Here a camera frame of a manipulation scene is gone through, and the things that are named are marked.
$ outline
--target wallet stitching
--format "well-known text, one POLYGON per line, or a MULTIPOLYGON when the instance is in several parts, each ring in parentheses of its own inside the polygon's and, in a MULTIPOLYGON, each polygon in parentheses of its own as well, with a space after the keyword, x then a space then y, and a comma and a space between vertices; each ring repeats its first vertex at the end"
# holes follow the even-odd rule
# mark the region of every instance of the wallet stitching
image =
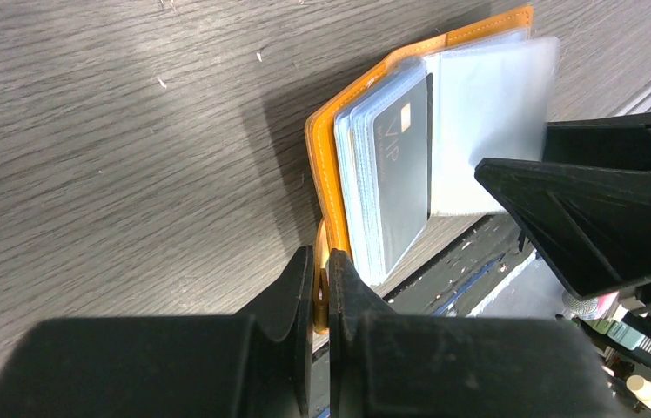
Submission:
MULTIPOLYGON (((522 12, 512 14, 512 15, 510 15, 508 17, 505 17, 504 19, 492 22, 490 24, 485 24, 484 26, 480 26, 479 28, 476 28, 474 30, 470 30, 469 32, 465 32, 465 33, 462 33, 460 35, 456 35, 454 37, 448 37, 448 38, 446 38, 446 41, 453 41, 453 40, 456 40, 456 39, 461 39, 463 37, 468 37, 469 35, 473 34, 474 32, 484 30, 484 29, 492 27, 492 26, 497 26, 498 24, 505 23, 508 20, 512 20, 512 19, 514 19, 514 18, 516 18, 518 16, 522 16, 522 15, 525 15, 525 17, 526 17, 526 21, 525 21, 524 24, 528 24, 529 13, 527 11, 522 11, 522 12)), ((405 57, 406 55, 409 55, 409 54, 412 54, 412 53, 415 53, 415 52, 418 52, 418 51, 422 51, 422 50, 431 48, 436 44, 441 44, 441 41, 437 40, 436 42, 432 42, 430 44, 425 44, 425 45, 422 45, 422 46, 420 46, 418 48, 407 49, 404 52, 399 53, 398 55, 396 55, 396 58, 400 59, 402 57, 405 57)), ((375 77, 377 77, 377 76, 382 77, 386 73, 387 73, 386 70, 384 70, 384 71, 376 71, 374 76, 375 77)), ((355 91, 352 92, 352 94, 350 94, 350 95, 348 95, 346 97, 344 103, 351 101, 354 97, 361 94, 361 92, 364 91, 364 90, 366 90, 366 85, 363 85, 362 87, 357 88, 355 91)), ((335 115, 336 111, 338 111, 340 109, 343 109, 343 106, 340 106, 338 108, 334 108, 332 110, 326 111, 323 116, 325 116, 326 119, 331 119, 332 116, 335 115)), ((326 169, 325 169, 325 167, 323 167, 323 165, 325 165, 324 162, 326 161, 326 157, 323 154, 323 145, 320 143, 320 129, 319 129, 320 126, 323 125, 323 123, 324 122, 315 121, 313 126, 315 127, 315 132, 316 132, 316 134, 315 134, 315 146, 318 147, 318 154, 320 155, 320 160, 321 160, 320 174, 325 177, 326 176, 326 169)), ((331 187, 328 185, 328 182, 326 182, 326 181, 322 182, 322 186, 325 189, 325 193, 328 195, 328 199, 326 200, 326 202, 328 203, 328 206, 329 206, 328 208, 331 210, 331 213, 335 213, 336 212, 335 211, 335 202, 333 201, 333 195, 331 194, 331 187)), ((336 219, 335 216, 331 216, 330 218, 331 218, 331 222, 333 223, 333 229, 332 229, 333 237, 335 238, 336 241, 341 241, 340 230, 337 227, 337 225, 339 225, 339 222, 338 222, 338 220, 336 219)))

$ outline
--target white speck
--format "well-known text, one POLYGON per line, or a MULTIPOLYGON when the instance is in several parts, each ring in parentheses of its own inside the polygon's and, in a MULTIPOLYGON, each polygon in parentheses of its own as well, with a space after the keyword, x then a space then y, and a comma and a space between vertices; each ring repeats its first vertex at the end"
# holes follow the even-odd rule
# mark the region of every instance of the white speck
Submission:
POLYGON ((161 85, 166 90, 166 83, 160 76, 157 76, 157 81, 159 82, 159 85, 161 85))

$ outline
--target wallet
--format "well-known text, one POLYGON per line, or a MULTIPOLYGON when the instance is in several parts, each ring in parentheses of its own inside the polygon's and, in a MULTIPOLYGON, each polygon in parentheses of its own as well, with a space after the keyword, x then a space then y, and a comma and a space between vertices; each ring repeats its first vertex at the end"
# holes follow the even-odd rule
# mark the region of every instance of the wallet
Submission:
POLYGON ((509 30, 523 28, 530 30, 532 22, 533 8, 524 6, 437 37, 399 48, 351 83, 307 119, 305 141, 313 182, 323 213, 323 219, 319 227, 319 239, 316 242, 316 253, 323 254, 319 257, 319 265, 315 269, 316 287, 321 281, 320 272, 326 265, 327 254, 330 249, 343 250, 353 256, 339 174, 338 150, 334 136, 336 114, 363 95, 368 87, 384 78, 396 64, 405 58, 425 56, 446 48, 457 47, 508 32, 509 30))

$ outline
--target orange wallet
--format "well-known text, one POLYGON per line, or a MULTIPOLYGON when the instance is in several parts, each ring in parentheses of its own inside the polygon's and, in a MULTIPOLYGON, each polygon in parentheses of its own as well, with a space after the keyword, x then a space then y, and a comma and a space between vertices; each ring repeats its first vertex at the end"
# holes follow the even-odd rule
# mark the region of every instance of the orange wallet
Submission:
POLYGON ((533 21, 533 13, 531 6, 520 7, 443 35, 399 48, 307 119, 305 141, 312 178, 318 194, 320 209, 323 212, 323 220, 319 226, 315 245, 318 263, 315 269, 316 282, 319 282, 320 271, 325 266, 331 249, 343 250, 352 255, 333 134, 335 115, 360 97, 370 85, 380 81, 400 60, 406 57, 423 56, 508 30, 529 28, 533 21))

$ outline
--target wood grain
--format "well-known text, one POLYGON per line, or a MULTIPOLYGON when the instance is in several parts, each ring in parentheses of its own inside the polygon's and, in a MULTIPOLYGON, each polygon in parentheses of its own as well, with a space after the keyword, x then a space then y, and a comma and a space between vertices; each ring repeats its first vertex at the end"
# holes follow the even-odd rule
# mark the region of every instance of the wood grain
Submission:
MULTIPOLYGON (((45 318, 241 307, 314 238, 305 118, 388 51, 520 3, 0 1, 0 367, 45 318)), ((554 118, 651 78, 651 0, 533 3, 563 45, 554 118)), ((400 274, 469 223, 434 221, 400 274)))

